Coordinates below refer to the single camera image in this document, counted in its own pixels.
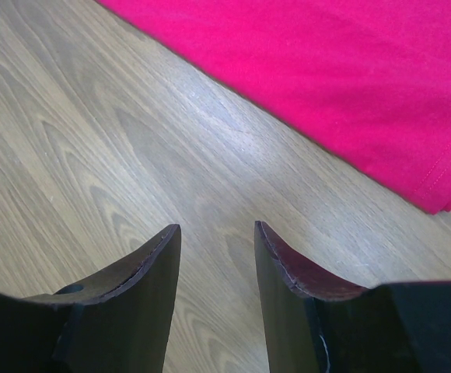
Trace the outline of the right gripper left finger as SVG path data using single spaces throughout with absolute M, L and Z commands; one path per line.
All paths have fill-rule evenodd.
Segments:
M 173 224 L 51 295 L 0 293 L 0 372 L 160 372 L 180 251 Z

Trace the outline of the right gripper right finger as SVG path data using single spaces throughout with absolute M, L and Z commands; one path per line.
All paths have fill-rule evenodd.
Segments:
M 254 228 L 272 372 L 451 372 L 451 281 L 364 288 Z

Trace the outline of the red t shirt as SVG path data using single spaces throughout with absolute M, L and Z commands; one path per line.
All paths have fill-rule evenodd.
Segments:
M 451 1 L 107 1 L 429 214 L 451 210 Z

